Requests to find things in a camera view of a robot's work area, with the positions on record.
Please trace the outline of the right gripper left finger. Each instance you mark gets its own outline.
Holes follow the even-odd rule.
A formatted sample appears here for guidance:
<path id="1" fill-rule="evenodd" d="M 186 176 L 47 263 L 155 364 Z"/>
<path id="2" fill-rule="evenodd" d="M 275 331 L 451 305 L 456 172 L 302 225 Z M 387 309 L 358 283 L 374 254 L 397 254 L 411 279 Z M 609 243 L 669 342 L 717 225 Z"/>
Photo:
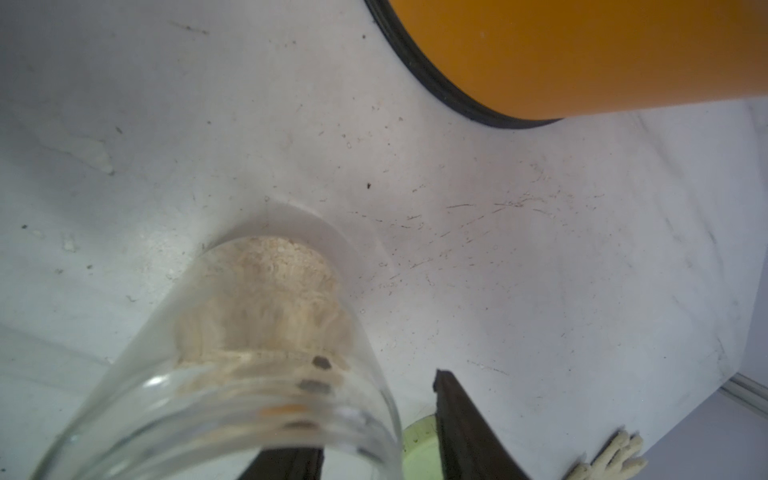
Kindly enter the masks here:
<path id="1" fill-rule="evenodd" d="M 317 480 L 323 463 L 324 450 L 319 448 L 262 450 L 238 480 Z"/>

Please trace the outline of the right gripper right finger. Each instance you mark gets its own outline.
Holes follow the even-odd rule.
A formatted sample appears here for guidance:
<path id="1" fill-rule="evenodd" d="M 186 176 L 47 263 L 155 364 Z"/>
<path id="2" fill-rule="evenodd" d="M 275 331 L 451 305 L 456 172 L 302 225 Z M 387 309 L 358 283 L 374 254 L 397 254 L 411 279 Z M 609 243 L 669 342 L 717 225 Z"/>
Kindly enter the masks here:
<path id="1" fill-rule="evenodd" d="M 438 370 L 433 390 L 444 479 L 529 480 L 452 372 Z"/>

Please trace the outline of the glass oatmeal jar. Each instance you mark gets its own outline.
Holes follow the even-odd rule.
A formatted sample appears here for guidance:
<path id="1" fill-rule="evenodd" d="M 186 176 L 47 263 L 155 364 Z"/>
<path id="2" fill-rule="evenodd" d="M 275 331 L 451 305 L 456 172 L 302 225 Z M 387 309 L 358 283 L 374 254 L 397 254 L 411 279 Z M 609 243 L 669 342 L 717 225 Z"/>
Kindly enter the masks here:
<path id="1" fill-rule="evenodd" d="M 324 450 L 320 479 L 399 479 L 395 401 L 352 304 L 354 248 L 278 202 L 176 280 L 38 463 L 37 479 L 238 479 Z"/>

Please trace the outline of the white work glove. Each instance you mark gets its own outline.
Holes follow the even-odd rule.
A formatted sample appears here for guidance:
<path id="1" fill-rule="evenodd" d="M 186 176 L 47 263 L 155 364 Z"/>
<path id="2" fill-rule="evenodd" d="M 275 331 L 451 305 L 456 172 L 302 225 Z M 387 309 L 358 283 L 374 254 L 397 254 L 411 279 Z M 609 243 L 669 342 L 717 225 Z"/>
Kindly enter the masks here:
<path id="1" fill-rule="evenodd" d="M 644 439 L 619 430 L 591 463 L 579 463 L 564 477 L 565 480 L 629 480 L 648 464 L 640 456 Z"/>

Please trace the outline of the orange trash bin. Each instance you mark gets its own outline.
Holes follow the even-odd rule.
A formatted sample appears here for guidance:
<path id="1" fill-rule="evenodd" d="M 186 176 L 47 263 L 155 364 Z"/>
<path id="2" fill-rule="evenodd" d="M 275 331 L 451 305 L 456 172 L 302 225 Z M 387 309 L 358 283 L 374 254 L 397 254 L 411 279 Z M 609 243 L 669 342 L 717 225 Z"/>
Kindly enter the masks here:
<path id="1" fill-rule="evenodd" d="M 478 123 L 764 95 L 763 1 L 371 1 L 411 74 Z"/>

